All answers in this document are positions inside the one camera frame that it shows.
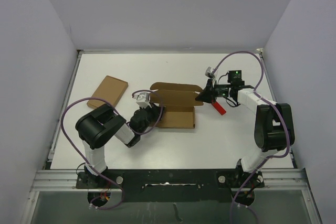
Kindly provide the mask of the red rectangular block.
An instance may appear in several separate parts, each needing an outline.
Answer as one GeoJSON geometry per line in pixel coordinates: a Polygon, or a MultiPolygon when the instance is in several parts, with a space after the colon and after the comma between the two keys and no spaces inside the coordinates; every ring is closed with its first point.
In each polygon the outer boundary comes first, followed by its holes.
{"type": "Polygon", "coordinates": [[[226,110],[217,101],[213,102],[212,106],[220,115],[226,114],[226,110]]]}

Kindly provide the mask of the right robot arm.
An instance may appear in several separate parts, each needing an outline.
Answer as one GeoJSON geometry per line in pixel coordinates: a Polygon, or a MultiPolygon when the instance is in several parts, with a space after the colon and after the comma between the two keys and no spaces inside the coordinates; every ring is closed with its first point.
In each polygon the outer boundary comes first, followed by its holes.
{"type": "Polygon", "coordinates": [[[205,75],[208,77],[203,91],[196,101],[216,104],[217,98],[230,100],[233,105],[243,105],[256,116],[254,140],[256,147],[251,154],[240,160],[241,169],[233,174],[234,182],[244,187],[252,181],[252,172],[259,170],[264,161],[276,156],[280,151],[288,151],[295,141],[293,119],[290,105],[269,101],[254,91],[254,87],[246,85],[240,70],[226,73],[226,84],[219,84],[216,75],[209,67],[205,75]]]}

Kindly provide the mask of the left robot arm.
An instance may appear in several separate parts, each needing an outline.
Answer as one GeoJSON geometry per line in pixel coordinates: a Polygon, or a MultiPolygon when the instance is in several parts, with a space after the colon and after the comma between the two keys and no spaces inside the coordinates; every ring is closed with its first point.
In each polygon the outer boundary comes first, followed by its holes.
{"type": "Polygon", "coordinates": [[[95,188],[102,187],[107,181],[105,171],[104,146],[112,137],[116,137],[126,147],[131,148],[149,131],[149,127],[158,123],[164,114],[165,107],[149,103],[145,108],[139,108],[130,121],[117,114],[114,109],[103,104],[90,113],[82,116],[75,129],[85,147],[85,158],[89,162],[85,171],[88,182],[95,188]]]}

